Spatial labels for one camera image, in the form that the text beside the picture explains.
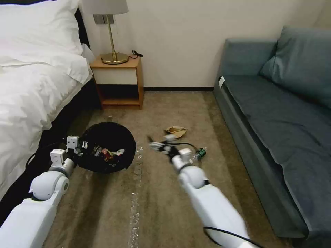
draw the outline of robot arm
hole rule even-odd
[[[240,214],[215,186],[209,183],[204,171],[192,165],[191,151],[188,148],[177,150],[171,135],[165,136],[162,143],[150,139],[150,147],[162,151],[170,158],[178,172],[178,180],[185,189],[192,205],[200,217],[206,234],[225,248],[256,248],[249,239],[246,225]],[[220,232],[225,230],[236,236]]]
[[[56,208],[69,186],[69,177],[76,163],[68,153],[79,155],[79,138],[67,137],[67,151],[54,149],[50,155],[49,171],[37,176],[31,183],[33,198],[24,199],[16,206],[0,228],[1,247],[42,247],[56,215]]]

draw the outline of lampshade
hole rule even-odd
[[[124,14],[129,12],[126,0],[83,0],[83,12],[88,14]]]

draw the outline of sofa tag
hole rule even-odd
[[[218,85],[220,86],[220,88],[222,88],[222,85],[224,84],[224,82],[225,82],[225,78],[221,77],[221,79],[218,81]]]

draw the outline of bed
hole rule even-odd
[[[1,225],[29,196],[31,181],[48,169],[57,146],[37,152],[26,166],[28,158],[64,137],[80,109],[97,105],[97,95],[78,0],[0,4],[7,23],[0,28]]]

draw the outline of sofa armrest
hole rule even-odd
[[[227,39],[217,82],[225,75],[258,75],[263,65],[275,55],[276,44],[276,39]]]

